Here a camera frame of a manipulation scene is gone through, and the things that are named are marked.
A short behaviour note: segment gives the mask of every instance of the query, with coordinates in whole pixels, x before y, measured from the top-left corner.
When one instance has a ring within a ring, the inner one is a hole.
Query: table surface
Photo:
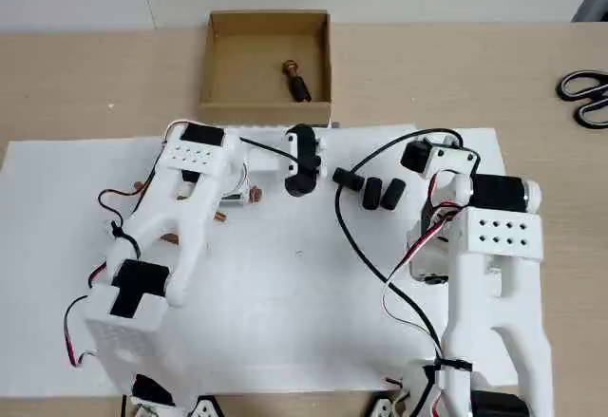
[[[10,140],[159,134],[197,117],[204,29],[0,34],[0,158]],[[507,172],[540,183],[544,323],[558,415],[603,408],[606,135],[572,120],[560,76],[608,68],[608,26],[332,26],[343,126],[495,127]],[[221,397],[230,416],[358,416],[362,392]],[[0,414],[117,415],[120,399],[1,400]]]

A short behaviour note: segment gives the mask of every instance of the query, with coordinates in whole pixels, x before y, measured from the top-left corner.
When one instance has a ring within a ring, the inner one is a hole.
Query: open cardboard box
[[[326,11],[213,11],[200,115],[218,124],[328,124],[332,102]],[[282,64],[297,62],[313,101],[297,103]]]

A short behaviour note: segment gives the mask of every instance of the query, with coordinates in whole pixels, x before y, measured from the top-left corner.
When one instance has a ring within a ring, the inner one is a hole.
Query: black cylinder
[[[380,204],[380,195],[382,193],[382,180],[376,177],[370,177],[365,183],[365,191],[363,192],[363,207],[366,210],[375,210]]]
[[[299,75],[289,77],[289,90],[296,102],[310,102],[313,98]]]
[[[338,184],[348,187],[354,192],[359,192],[363,187],[363,183],[365,182],[363,177],[360,177],[356,173],[349,172],[342,167],[337,167],[335,169],[332,180],[333,182],[337,182]]]
[[[398,178],[393,178],[389,184],[389,187],[387,187],[384,196],[382,196],[382,199],[380,200],[380,206],[382,206],[385,210],[394,210],[405,190],[406,182],[399,180]]]

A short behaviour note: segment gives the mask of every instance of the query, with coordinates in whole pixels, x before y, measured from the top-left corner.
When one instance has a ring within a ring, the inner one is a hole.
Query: white foam board
[[[330,173],[409,130],[400,125],[332,131]],[[504,172],[492,129],[462,132],[466,145],[482,154],[481,172]],[[247,133],[273,144],[263,129]],[[159,144],[158,138],[139,138],[9,145],[0,173],[0,350],[9,352],[0,358],[1,396],[117,393],[94,358],[80,370],[69,365],[62,317],[75,296],[86,294],[86,277],[113,241],[111,217],[97,205],[98,192],[144,180]],[[360,195],[348,191],[342,198],[345,220],[385,274],[404,253],[426,188],[399,164],[402,151],[395,146],[362,172],[386,183],[393,177],[408,183],[407,202],[395,212],[367,212]],[[262,187],[262,202],[222,208],[228,220],[212,231],[193,292],[167,320],[167,329],[188,347],[189,361],[199,366],[201,392],[380,389],[385,376],[403,375],[412,358],[432,356],[423,335],[382,314],[382,285],[335,220],[335,184],[327,180],[294,199],[277,178],[252,175],[252,182]],[[124,212],[132,206],[130,200],[112,201]],[[442,332],[446,286],[429,287],[407,276],[397,282]],[[389,303],[411,315],[396,298]],[[77,351],[94,349],[81,309],[70,317]],[[498,337],[488,340],[475,364],[492,384],[515,382]]]

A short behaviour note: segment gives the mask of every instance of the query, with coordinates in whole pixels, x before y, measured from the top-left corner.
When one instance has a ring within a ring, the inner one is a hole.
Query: black scissors handle
[[[568,84],[573,80],[588,79],[596,82],[594,86],[586,87],[579,91],[569,91]],[[590,111],[599,110],[608,106],[608,73],[599,70],[578,70],[563,77],[556,87],[560,99],[566,102],[574,102],[589,99],[591,102],[580,106],[574,112],[574,119],[583,127],[589,129],[608,128],[608,121],[592,121],[586,115]]]

